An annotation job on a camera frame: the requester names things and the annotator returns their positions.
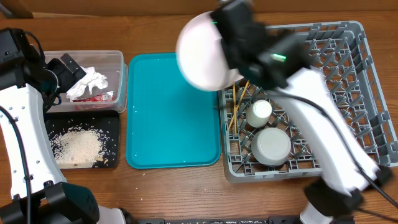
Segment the white napkin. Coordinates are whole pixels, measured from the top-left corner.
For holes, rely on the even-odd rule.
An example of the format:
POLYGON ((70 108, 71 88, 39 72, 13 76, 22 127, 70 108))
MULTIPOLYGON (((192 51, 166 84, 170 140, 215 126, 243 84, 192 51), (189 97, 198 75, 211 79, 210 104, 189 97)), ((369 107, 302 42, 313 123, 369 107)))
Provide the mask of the white napkin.
POLYGON ((86 75, 67 91, 67 98, 71 101, 81 97, 84 94, 86 87, 88 87, 89 94, 91 95, 94 87, 97 87, 100 90, 108 87, 107 77, 97 72, 95 67, 81 67, 81 69, 86 73, 86 75))

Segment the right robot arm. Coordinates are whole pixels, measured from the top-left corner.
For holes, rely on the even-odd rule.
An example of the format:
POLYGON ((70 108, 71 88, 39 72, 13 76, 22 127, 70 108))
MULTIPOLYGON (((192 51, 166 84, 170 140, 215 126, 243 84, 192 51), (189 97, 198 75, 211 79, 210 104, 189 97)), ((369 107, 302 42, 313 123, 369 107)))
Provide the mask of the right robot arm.
POLYGON ((268 33, 246 1, 223 3, 210 17, 228 66, 282 107, 322 169, 322 176, 304 190, 308 205, 299 222, 331 223, 359 211, 364 190, 382 192, 392 171, 359 145, 297 35, 288 30, 268 33))

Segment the rice grains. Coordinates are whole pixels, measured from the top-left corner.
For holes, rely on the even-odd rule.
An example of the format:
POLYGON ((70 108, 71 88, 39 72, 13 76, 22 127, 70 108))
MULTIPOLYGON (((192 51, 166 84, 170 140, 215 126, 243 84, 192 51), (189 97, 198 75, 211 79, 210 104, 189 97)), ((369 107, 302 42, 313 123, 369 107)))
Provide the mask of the rice grains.
POLYGON ((104 161, 107 140, 101 129, 72 127, 50 138, 50 145, 59 168, 91 168, 96 162, 104 161))

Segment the cream cup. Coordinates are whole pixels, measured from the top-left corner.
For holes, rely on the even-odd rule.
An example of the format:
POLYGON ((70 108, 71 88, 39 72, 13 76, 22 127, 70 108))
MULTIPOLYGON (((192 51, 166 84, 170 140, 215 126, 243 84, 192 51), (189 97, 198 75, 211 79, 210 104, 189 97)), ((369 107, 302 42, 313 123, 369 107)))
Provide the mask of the cream cup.
POLYGON ((260 128, 267 124, 271 114, 271 104, 266 100, 257 100, 246 110, 246 121, 250 126, 260 128))

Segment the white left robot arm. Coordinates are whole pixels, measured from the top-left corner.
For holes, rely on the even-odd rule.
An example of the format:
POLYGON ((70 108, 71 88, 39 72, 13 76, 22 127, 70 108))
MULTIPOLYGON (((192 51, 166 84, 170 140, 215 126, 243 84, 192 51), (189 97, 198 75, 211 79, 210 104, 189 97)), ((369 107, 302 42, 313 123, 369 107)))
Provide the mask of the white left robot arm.
POLYGON ((1 30, 1 131, 12 174, 3 223, 134 223, 123 208, 98 205, 90 189, 69 184, 59 169, 44 114, 85 75, 69 55, 46 61, 32 33, 1 30))

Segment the grey bowl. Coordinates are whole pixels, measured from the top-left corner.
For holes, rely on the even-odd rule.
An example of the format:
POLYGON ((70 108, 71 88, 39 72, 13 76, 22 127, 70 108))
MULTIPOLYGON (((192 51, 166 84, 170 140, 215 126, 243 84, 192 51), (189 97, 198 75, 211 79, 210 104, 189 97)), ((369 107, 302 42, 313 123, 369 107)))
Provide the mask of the grey bowl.
POLYGON ((282 165, 289 158, 291 148, 290 138, 278 128, 263 129, 251 140, 252 154, 266 166, 282 165))

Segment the red snack wrapper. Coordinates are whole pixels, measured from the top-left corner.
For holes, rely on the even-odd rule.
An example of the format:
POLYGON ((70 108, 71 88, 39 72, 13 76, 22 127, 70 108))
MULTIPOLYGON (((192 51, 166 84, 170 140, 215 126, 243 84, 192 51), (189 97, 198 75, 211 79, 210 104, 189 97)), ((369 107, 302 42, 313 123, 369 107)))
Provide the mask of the red snack wrapper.
POLYGON ((104 101, 113 101, 114 99, 115 99, 114 91, 108 91, 106 93, 102 93, 89 98, 75 99, 72 100, 72 102, 104 102, 104 101))

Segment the wooden chopstick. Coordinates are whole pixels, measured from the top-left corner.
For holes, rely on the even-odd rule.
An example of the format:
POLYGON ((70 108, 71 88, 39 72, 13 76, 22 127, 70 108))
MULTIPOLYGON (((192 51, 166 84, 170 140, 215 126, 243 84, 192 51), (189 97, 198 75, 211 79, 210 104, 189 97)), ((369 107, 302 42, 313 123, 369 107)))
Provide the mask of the wooden chopstick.
MULTIPOLYGON (((239 109, 240 104, 241 104, 241 102, 242 102, 242 100, 243 100, 243 98, 244 98, 244 96, 246 94, 246 90, 248 89, 248 87, 249 87, 249 80, 246 82, 246 84, 245 84, 245 86, 244 86, 244 88, 242 90, 242 93, 241 93, 241 95, 239 97, 239 100, 237 100, 237 98, 236 98, 237 133, 238 133, 238 109, 239 109)), ((232 126, 234 126, 233 117, 231 118, 231 121, 229 122, 228 129, 231 129, 232 126)))
POLYGON ((236 82, 233 83, 233 123, 234 123, 234 135, 237 135, 237 116, 236 116, 236 82))

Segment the pink plate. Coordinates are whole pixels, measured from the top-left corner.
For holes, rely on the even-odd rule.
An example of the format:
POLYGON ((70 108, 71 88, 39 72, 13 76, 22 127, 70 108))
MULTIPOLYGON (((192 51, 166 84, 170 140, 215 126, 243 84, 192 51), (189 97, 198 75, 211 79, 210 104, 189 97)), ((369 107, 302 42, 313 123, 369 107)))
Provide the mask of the pink plate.
POLYGON ((203 91, 218 91, 243 76, 228 67, 221 47, 221 35, 210 12, 190 20, 181 30, 176 44, 178 68, 186 81, 203 91))

